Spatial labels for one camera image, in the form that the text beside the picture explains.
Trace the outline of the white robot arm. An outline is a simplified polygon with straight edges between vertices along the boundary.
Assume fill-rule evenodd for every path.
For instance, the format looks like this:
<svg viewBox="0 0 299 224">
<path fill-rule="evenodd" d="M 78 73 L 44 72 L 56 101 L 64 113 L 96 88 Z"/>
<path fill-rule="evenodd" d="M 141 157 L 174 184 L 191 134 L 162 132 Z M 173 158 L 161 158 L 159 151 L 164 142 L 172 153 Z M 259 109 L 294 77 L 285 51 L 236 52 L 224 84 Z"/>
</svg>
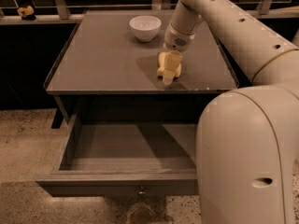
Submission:
<svg viewBox="0 0 299 224">
<path fill-rule="evenodd" d="M 295 224 L 298 48 L 229 0 L 178 0 L 166 47 L 193 37 L 200 20 L 251 82 L 213 99 L 199 119 L 202 224 Z"/>
</svg>

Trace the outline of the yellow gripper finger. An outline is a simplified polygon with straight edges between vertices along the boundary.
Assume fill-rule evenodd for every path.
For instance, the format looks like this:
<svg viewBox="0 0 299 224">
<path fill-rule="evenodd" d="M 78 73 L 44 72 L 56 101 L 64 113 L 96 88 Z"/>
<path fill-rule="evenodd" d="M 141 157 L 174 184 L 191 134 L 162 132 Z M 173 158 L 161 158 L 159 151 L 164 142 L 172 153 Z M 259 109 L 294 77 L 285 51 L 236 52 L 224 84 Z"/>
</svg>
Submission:
<svg viewBox="0 0 299 224">
<path fill-rule="evenodd" d="M 170 69 L 164 69 L 163 71 L 163 84 L 170 85 L 173 82 L 176 72 Z"/>
</svg>

